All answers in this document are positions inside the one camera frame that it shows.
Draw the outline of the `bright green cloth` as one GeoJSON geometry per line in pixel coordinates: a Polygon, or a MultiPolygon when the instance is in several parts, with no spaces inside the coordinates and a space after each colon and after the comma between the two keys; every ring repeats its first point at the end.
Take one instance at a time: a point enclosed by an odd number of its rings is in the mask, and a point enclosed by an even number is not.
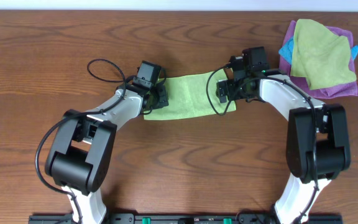
{"type": "Polygon", "coordinates": [[[215,94],[216,84],[226,80],[223,70],[182,77],[168,78],[165,87],[168,93],[167,107],[153,110],[144,116],[149,121],[196,118],[224,111],[236,110],[235,103],[220,103],[215,94]]]}

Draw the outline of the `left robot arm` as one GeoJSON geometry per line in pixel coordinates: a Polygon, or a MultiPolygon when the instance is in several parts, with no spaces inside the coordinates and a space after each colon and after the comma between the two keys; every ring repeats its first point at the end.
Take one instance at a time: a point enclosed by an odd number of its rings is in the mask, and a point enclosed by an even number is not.
{"type": "Polygon", "coordinates": [[[68,195],[73,223],[102,223],[107,214],[101,185],[107,175],[117,131],[143,112],[168,106],[164,82],[135,78],[91,110],[68,110],[51,128],[56,133],[45,173],[68,195]]]}

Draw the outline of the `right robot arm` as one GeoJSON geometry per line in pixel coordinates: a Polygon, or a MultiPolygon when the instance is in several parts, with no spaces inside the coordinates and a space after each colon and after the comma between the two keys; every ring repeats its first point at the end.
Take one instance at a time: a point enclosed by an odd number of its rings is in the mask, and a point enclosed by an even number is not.
{"type": "Polygon", "coordinates": [[[265,49],[245,49],[226,66],[234,78],[221,99],[272,105],[288,122],[285,156],[290,176],[264,223],[307,223],[321,191],[349,168],[351,152],[346,111],[297,87],[279,69],[271,69],[265,49]]]}

